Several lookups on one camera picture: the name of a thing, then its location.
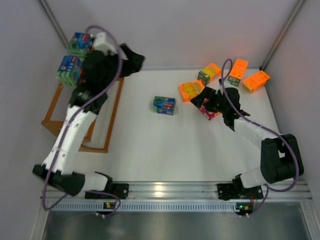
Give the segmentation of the pink scrubber sponge box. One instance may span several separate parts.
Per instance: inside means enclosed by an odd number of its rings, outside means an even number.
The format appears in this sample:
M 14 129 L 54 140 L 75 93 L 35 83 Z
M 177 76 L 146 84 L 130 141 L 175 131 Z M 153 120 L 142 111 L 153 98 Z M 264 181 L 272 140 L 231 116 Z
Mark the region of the pink scrubber sponge box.
M 207 103 L 209 100 L 207 98 L 204 99 L 202 105 L 198 110 L 210 121 L 213 118 L 217 117 L 220 113 L 219 112 L 211 112 L 205 109 L 204 103 Z

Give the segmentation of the blue green sponge pack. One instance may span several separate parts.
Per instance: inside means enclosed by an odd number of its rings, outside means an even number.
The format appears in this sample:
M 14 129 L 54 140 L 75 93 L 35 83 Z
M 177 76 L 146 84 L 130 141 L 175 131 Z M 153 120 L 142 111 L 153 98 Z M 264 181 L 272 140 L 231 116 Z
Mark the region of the blue green sponge pack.
M 67 51 L 69 54 L 84 57 L 91 49 L 91 35 L 75 32 L 69 41 Z
M 173 116 L 176 108 L 176 99 L 165 96 L 155 96 L 151 109 L 157 114 Z
M 76 88 L 81 78 L 82 61 L 74 55 L 65 55 L 56 73 L 58 81 L 67 87 Z

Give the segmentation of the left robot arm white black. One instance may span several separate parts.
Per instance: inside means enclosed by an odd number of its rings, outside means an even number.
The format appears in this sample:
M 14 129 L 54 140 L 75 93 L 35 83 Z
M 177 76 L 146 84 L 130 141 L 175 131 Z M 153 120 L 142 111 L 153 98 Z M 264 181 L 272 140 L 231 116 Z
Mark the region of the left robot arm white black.
M 70 196 L 81 192 L 107 192 L 112 178 L 95 172 L 82 174 L 74 171 L 76 155 L 90 125 L 108 98 L 107 91 L 118 78 L 128 77 L 141 70 L 145 57 L 132 51 L 125 43 L 121 52 L 89 52 L 82 63 L 80 84 L 73 90 L 65 121 L 49 155 L 32 173 Z

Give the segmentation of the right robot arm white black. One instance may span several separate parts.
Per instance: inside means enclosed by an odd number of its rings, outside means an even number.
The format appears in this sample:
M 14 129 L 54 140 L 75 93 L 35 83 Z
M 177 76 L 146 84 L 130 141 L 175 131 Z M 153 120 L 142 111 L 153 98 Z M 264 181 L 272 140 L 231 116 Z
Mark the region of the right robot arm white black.
M 259 166 L 236 175 L 232 180 L 236 192 L 245 193 L 261 185 L 297 180 L 304 174 L 296 137 L 292 134 L 281 135 L 251 119 L 250 114 L 241 108 L 240 94 L 236 88 L 215 90 L 205 87 L 190 101 L 200 110 L 220 113 L 227 127 L 260 149 Z

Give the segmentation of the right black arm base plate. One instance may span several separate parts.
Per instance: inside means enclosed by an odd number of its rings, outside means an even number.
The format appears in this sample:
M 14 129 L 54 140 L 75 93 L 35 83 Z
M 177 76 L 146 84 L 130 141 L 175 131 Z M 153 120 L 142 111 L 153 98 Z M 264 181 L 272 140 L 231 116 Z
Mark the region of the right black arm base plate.
M 217 193 L 219 200 L 262 200 L 264 198 L 261 186 L 252 188 L 236 188 L 232 183 L 219 183 Z

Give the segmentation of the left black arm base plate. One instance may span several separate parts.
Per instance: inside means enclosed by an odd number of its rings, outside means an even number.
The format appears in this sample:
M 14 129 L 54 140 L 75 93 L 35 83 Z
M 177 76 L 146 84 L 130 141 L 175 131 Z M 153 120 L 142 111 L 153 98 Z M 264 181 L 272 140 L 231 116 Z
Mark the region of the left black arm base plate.
M 129 194 L 129 184 L 127 183 L 110 183 L 102 191 L 90 190 L 85 192 L 85 199 L 88 200 L 104 200 L 114 199 L 118 197 L 120 200 L 124 200 Z

